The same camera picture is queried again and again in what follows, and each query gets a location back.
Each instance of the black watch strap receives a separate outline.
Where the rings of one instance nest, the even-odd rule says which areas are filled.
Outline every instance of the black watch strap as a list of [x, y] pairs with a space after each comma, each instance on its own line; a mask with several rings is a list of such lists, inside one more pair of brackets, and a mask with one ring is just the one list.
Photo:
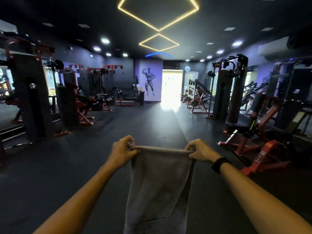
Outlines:
[[219, 158], [219, 159], [217, 159], [217, 160], [215, 161], [215, 163], [212, 165], [211, 168], [212, 168], [216, 173], [220, 174], [220, 167], [221, 167], [221, 165], [222, 165], [223, 163], [225, 163], [225, 162], [228, 162], [229, 164], [232, 164], [226, 157], [221, 157], [221, 158]]

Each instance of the grey towel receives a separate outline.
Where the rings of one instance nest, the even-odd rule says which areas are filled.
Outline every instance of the grey towel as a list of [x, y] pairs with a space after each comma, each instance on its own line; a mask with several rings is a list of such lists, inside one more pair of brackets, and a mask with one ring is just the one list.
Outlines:
[[124, 234], [186, 232], [191, 151], [134, 146]]

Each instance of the yellow led light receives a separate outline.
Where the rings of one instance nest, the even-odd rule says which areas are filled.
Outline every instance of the yellow led light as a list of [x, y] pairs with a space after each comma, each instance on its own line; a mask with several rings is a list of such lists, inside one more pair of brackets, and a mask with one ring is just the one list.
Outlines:
[[189, 15], [191, 15], [191, 14], [193, 14], [193, 13], [195, 13], [196, 11], [199, 10], [199, 6], [198, 6], [197, 3], [195, 2], [195, 0], [190, 0], [190, 2], [191, 2], [192, 5], [195, 7], [195, 9], [193, 9], [193, 10], [191, 10], [191, 11], [185, 13], [184, 15], [180, 16], [179, 18], [177, 18], [176, 20], [170, 22], [169, 24], [165, 25], [164, 27], [162, 27], [162, 28], [160, 28], [160, 29], [157, 29], [156, 27], [152, 26], [151, 24], [147, 23], [146, 21], [140, 19], [139, 17], [137, 17], [137, 16], [131, 14], [130, 12], [126, 11], [125, 9], [123, 9], [121, 6], [122, 6], [122, 4], [123, 4], [124, 2], [125, 2], [125, 0], [121, 0], [120, 3], [118, 4], [118, 9], [119, 9], [119, 10], [123, 11], [124, 13], [130, 15], [131, 17], [137, 19], [138, 21], [142, 22], [143, 24], [147, 25], [148, 27], [150, 27], [150, 28], [152, 28], [152, 29], [154, 29], [154, 30], [156, 30], [156, 31], [158, 31], [158, 32], [164, 30], [165, 28], [167, 28], [167, 27], [173, 25], [174, 23], [177, 23], [178, 21], [184, 19], [185, 17], [187, 17], [187, 16], [189, 16]]
[[[161, 36], [161, 37], [163, 37], [163, 38], [169, 40], [170, 42], [174, 43], [175, 46], [169, 47], [169, 48], [165, 48], [165, 49], [162, 49], [162, 50], [157, 50], [157, 49], [155, 49], [155, 48], [151, 48], [151, 47], [146, 46], [146, 45], [143, 44], [143, 43], [146, 43], [147, 41], [149, 41], [149, 40], [151, 40], [151, 39], [153, 39], [153, 38], [155, 38], [155, 37], [157, 37], [157, 36]], [[150, 38], [148, 38], [148, 39], [145, 39], [144, 41], [140, 42], [139, 45], [140, 45], [140, 46], [143, 46], [143, 47], [146, 47], [146, 48], [149, 48], [149, 49], [152, 49], [152, 50], [154, 50], [154, 51], [156, 51], [156, 52], [162, 52], [162, 51], [168, 50], [168, 49], [170, 49], [170, 48], [174, 48], [174, 47], [180, 46], [180, 44], [178, 44], [178, 43], [172, 41], [171, 39], [168, 39], [167, 37], [165, 37], [165, 36], [163, 36], [163, 35], [161, 35], [161, 34], [156, 34], [156, 35], [154, 35], [154, 36], [152, 36], [152, 37], [150, 37]]]

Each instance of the bright entrance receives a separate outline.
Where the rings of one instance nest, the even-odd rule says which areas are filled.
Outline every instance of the bright entrance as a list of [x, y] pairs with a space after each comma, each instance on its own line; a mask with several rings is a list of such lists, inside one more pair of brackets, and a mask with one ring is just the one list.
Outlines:
[[163, 70], [161, 90], [162, 106], [176, 108], [180, 106], [183, 70]]

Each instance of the ceiling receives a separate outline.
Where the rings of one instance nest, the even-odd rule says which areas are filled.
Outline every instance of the ceiling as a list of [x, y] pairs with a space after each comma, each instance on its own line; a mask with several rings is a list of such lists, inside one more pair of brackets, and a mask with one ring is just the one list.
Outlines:
[[[155, 50], [176, 45], [160, 36], [144, 43], [155, 50], [139, 45], [161, 34], [179, 46], [163, 51], [173, 58], [161, 54], [154, 55], [154, 58], [185, 60], [194, 56], [191, 60], [196, 61], [206, 59], [208, 55], [215, 57], [220, 49], [225, 50], [225, 54], [232, 52], [232, 43], [237, 40], [243, 41], [238, 47], [241, 48], [287, 36], [312, 23], [312, 2], [308, 0], [195, 0], [198, 11], [157, 31], [196, 6], [190, 0], [125, 0], [121, 8], [144, 20], [148, 26], [119, 10], [120, 1], [2, 0], [0, 19], [10, 22], [10, 16], [14, 15], [14, 19], [27, 20], [37, 31], [51, 31], [56, 37], [90, 51], [94, 51], [96, 45], [102, 49], [103, 55], [110, 52], [112, 56], [121, 56], [126, 52], [132, 58], [144, 58]], [[18, 21], [13, 24], [19, 27]], [[90, 28], [78, 24], [87, 24]], [[224, 31], [228, 27], [235, 29]], [[269, 27], [274, 29], [261, 31]], [[108, 46], [101, 43], [102, 37], [110, 40]]]

